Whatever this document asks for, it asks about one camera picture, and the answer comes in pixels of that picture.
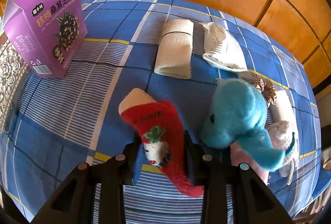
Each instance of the barcode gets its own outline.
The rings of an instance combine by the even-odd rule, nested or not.
[[[33,68],[39,75],[52,74],[52,72],[49,70],[49,68],[47,66],[36,66]]]

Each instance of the mulberry illustration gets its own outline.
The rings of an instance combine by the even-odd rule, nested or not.
[[[62,64],[64,62],[63,53],[58,44],[55,45],[53,48],[53,56],[56,60],[58,60],[60,62],[60,64]]]
[[[63,19],[57,18],[57,21],[60,25],[59,43],[62,44],[64,49],[70,50],[72,44],[76,41],[79,35],[79,21],[77,16],[73,14],[69,14],[68,12],[64,12]]]

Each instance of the table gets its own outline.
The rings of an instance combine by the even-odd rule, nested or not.
[[[299,167],[289,186],[278,171],[269,178],[270,189],[288,213],[294,216],[330,182],[330,173],[320,167],[320,124],[311,86],[302,64],[277,41],[229,14],[182,0],[82,0],[82,9],[88,33],[65,78],[40,79],[29,73],[9,131],[0,136],[1,184],[28,220],[78,163],[104,162],[133,141],[134,130],[118,113],[133,88],[172,102],[198,142],[215,79],[237,77],[202,59],[203,21],[215,21],[231,32],[249,72],[285,89],[290,98],[299,129]],[[189,80],[153,72],[163,25],[175,18],[194,23]],[[268,115],[266,127],[273,122],[270,111]],[[199,223],[202,198],[180,194],[142,151],[139,160],[143,165],[136,173],[137,185],[125,188],[127,223]],[[98,193],[96,198],[95,223]]]

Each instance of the silver ornate decoration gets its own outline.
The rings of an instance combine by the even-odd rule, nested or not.
[[[26,68],[27,64],[8,39],[0,49],[0,132],[4,131],[13,97]]]

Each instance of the pink fabric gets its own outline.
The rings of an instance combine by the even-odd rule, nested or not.
[[[233,166],[238,166],[242,162],[245,162],[249,166],[251,166],[252,169],[256,172],[256,174],[258,174],[262,181],[267,185],[269,171],[262,169],[255,160],[253,160],[249,155],[247,155],[237,141],[235,141],[230,146],[230,157],[231,164]]]

